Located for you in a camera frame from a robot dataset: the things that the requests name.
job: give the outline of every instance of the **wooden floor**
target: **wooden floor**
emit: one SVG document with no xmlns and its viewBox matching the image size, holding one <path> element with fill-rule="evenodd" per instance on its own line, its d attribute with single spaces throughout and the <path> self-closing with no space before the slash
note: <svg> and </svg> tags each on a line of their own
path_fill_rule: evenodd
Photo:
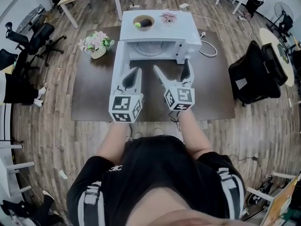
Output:
<svg viewBox="0 0 301 226">
<path fill-rule="evenodd" d="M 234 5 L 228 0 L 221 0 L 218 6 L 214 4 L 216 0 L 132 1 L 144 9 L 154 9 L 159 1 L 165 1 L 168 8 L 178 9 L 180 4 L 186 2 L 195 14 L 233 26 L 246 35 L 252 29 L 252 39 L 257 41 L 259 29 L 265 27 L 264 19 L 257 14 L 251 23 L 238 20 L 237 16 L 232 15 Z M 120 3 L 123 11 L 128 10 L 129 0 L 120 0 Z M 36 163 L 29 170 L 22 170 L 23 175 L 39 197 L 42 189 L 49 191 L 55 198 L 57 208 L 62 210 L 66 210 L 69 187 L 87 158 L 94 155 L 108 129 L 105 122 L 70 120 L 76 65 L 81 53 L 77 43 L 88 30 L 95 29 L 99 24 L 102 27 L 121 25 L 114 0 L 79 0 L 71 7 L 71 13 L 74 14 L 79 29 L 74 29 L 66 15 L 62 15 L 55 24 L 53 35 L 53 39 L 61 35 L 68 37 L 59 43 L 65 53 L 52 53 L 48 68 L 38 58 L 33 64 L 40 66 L 40 71 L 34 76 L 36 87 L 47 87 L 47 92 L 42 97 L 43 107 L 15 105 L 13 116 L 13 136 L 24 141 L 23 149 L 16 150 L 16 161 Z M 245 53 L 250 38 L 214 21 L 196 16 L 194 18 L 197 28 L 218 34 L 228 65 Z M 273 170 L 296 174 L 301 168 L 297 88 L 283 86 L 281 93 L 280 99 L 266 99 L 244 108 L 236 102 L 235 119 L 203 123 L 214 150 L 221 154 L 237 155 L 240 159 L 258 156 L 264 175 Z M 140 131 L 145 136 L 151 135 L 156 127 L 162 127 L 166 134 L 181 138 L 172 122 L 135 124 L 134 133 Z M 231 158 L 245 184 L 258 187 L 261 183 L 261 171 L 257 163 L 252 159 L 238 161 L 234 156 Z M 68 176 L 67 180 L 59 176 L 60 170 Z M 39 203 L 32 191 L 30 194 Z"/>
</svg>

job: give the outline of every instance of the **round table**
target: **round table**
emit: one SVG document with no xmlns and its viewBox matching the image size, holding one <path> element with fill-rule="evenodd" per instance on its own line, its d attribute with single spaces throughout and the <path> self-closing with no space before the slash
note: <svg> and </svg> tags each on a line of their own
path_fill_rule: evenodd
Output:
<svg viewBox="0 0 301 226">
<path fill-rule="evenodd" d="M 23 29 L 28 25 L 30 24 L 31 25 L 31 22 L 32 22 L 32 19 L 38 14 L 40 10 L 40 6 L 36 7 L 35 9 L 33 9 L 24 19 L 23 21 L 19 24 L 16 32 L 17 33 L 20 33 L 23 31 Z"/>
<path fill-rule="evenodd" d="M 268 43 L 272 44 L 272 48 L 277 56 L 277 59 L 287 75 L 287 81 L 285 82 L 285 84 L 289 87 L 293 86 L 294 84 L 293 66 L 289 57 L 287 57 L 287 61 L 286 61 L 285 57 L 280 54 L 280 53 L 285 54 L 285 49 L 282 47 L 278 38 L 270 30 L 266 28 L 261 28 L 259 30 L 259 34 L 260 34 L 260 40 L 262 45 Z"/>
</svg>

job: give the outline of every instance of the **black shorts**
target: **black shorts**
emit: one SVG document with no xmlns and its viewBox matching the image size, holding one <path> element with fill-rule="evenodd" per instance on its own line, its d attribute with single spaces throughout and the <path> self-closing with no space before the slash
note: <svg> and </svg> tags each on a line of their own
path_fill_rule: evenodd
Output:
<svg viewBox="0 0 301 226">
<path fill-rule="evenodd" d="M 248 13 L 251 14 L 251 17 L 254 16 L 255 11 L 263 4 L 263 1 L 258 0 L 248 0 L 246 3 L 246 9 Z"/>
</svg>

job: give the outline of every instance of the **trash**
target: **trash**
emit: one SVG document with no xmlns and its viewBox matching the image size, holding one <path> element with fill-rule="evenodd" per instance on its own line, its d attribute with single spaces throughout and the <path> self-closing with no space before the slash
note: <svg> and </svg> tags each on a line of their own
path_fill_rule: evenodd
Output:
<svg viewBox="0 0 301 226">
<path fill-rule="evenodd" d="M 62 177 L 63 179 L 68 179 L 67 175 L 64 173 L 63 170 L 60 170 L 58 173 L 61 175 L 61 177 Z"/>
</svg>

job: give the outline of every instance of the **green ball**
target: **green ball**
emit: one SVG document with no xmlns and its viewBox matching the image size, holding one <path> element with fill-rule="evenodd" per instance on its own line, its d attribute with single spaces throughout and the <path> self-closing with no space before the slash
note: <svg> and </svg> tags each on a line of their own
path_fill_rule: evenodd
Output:
<svg viewBox="0 0 301 226">
<path fill-rule="evenodd" d="M 140 23 L 135 23 L 135 26 L 136 26 L 137 28 L 141 28 L 141 24 L 140 24 Z"/>
</svg>

